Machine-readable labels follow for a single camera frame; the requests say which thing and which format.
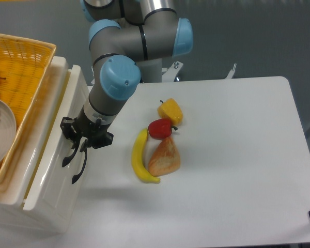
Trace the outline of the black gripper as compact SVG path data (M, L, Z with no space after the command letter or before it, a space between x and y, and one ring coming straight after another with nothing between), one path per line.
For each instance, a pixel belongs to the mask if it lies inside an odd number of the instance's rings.
M92 122L84 113L79 113L74 119L63 117L60 123L64 137L73 142L72 149L79 146L78 137L87 138L82 143L80 152L88 148L99 149L111 145L114 135L107 131L109 126L110 124L105 125L101 118Z

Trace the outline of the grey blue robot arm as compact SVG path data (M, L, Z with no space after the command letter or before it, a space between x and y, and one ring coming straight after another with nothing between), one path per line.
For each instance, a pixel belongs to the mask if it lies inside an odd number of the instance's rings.
M94 86L76 118L61 129L74 151L110 145L107 129L144 79L137 63L189 53L190 21L172 1L81 1L89 30Z

